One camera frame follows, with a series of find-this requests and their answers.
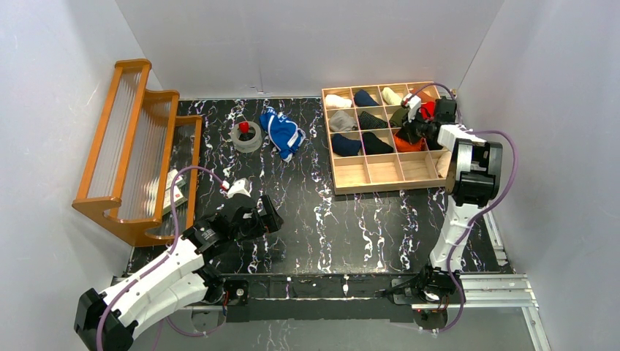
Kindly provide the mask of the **blue underwear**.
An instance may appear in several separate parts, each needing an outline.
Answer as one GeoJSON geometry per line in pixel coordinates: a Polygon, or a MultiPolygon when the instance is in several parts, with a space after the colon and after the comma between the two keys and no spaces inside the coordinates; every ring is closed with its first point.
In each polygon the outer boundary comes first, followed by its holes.
{"type": "Polygon", "coordinates": [[[306,139],[306,133],[294,121],[285,114],[276,112],[273,107],[267,107],[261,114],[260,126],[286,163],[292,160],[306,139]]]}

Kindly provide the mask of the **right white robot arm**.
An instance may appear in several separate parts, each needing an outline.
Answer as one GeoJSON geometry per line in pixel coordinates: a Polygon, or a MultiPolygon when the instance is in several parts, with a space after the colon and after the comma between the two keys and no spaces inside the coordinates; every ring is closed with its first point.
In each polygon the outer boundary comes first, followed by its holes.
{"type": "Polygon", "coordinates": [[[403,128],[409,135],[433,141],[450,152],[445,190],[447,212],[429,261],[419,273],[415,288],[437,296],[459,288],[461,256],[472,225],[499,192],[502,145],[488,142],[454,121],[425,120],[422,100],[407,94],[401,106],[408,112],[403,128]]]}

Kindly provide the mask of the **orange underwear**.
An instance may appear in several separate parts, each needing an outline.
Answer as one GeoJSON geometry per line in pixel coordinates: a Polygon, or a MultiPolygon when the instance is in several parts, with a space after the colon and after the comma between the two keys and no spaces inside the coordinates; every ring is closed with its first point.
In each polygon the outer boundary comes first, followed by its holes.
{"type": "Polygon", "coordinates": [[[410,143],[396,134],[393,135],[393,139],[396,150],[399,153],[421,152],[426,149],[426,142],[424,139],[419,139],[416,143],[410,143]]]}

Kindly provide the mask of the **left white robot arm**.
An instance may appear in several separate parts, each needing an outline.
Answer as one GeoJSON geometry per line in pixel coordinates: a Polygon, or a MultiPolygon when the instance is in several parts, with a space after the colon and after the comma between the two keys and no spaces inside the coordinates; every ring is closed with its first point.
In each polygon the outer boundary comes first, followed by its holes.
{"type": "Polygon", "coordinates": [[[156,322],[179,309],[224,296],[224,277],[211,265],[233,243],[281,229],[269,195],[236,194],[215,213],[194,221],[169,248],[122,282],[84,292],[74,331],[89,350],[128,350],[156,322]]]}

